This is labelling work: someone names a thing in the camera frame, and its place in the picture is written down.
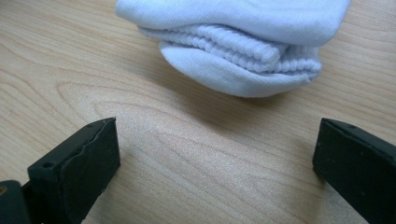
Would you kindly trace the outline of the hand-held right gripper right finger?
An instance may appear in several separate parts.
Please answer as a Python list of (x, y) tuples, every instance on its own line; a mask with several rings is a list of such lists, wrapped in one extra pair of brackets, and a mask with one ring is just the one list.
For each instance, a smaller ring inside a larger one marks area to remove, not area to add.
[(396, 146), (357, 126), (323, 119), (313, 169), (370, 224), (396, 224)]

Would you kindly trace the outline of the white sock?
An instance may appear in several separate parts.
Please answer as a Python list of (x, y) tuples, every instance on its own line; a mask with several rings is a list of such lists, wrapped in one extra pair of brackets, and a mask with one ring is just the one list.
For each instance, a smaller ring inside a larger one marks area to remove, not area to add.
[(267, 97), (309, 84), (350, 0), (117, 0), (177, 71), (215, 90)]

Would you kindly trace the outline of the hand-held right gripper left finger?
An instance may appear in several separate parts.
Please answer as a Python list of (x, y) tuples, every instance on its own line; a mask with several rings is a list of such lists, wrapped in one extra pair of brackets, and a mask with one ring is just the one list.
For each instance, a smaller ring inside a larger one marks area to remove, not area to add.
[(92, 122), (28, 167), (34, 224), (81, 224), (120, 167), (116, 120)]

